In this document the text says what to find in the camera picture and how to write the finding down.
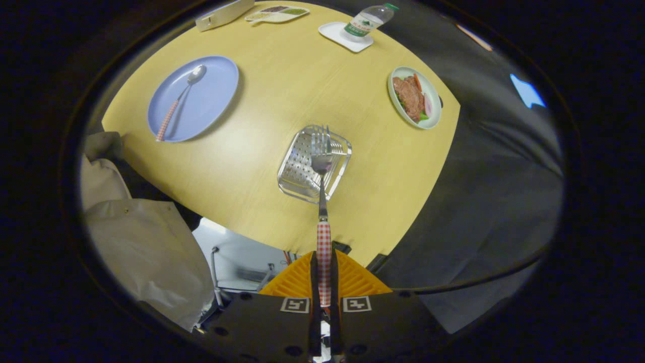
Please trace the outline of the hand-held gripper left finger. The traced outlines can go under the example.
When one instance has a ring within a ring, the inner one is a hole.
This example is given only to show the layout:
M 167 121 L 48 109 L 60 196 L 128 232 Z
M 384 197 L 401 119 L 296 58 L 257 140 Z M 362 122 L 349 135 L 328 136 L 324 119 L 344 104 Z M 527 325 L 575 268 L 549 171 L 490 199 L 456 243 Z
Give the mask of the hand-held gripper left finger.
M 198 341 L 219 361 L 308 362 L 321 352 L 316 253 L 279 274 L 268 293 L 233 294 Z

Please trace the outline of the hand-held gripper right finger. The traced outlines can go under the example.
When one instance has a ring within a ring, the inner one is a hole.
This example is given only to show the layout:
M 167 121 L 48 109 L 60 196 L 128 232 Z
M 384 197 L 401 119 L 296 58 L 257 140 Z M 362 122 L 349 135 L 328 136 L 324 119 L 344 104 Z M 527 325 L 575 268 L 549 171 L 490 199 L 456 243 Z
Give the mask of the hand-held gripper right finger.
M 330 273 L 330 344 L 345 362 L 429 362 L 449 334 L 411 291 L 394 291 L 341 251 Z

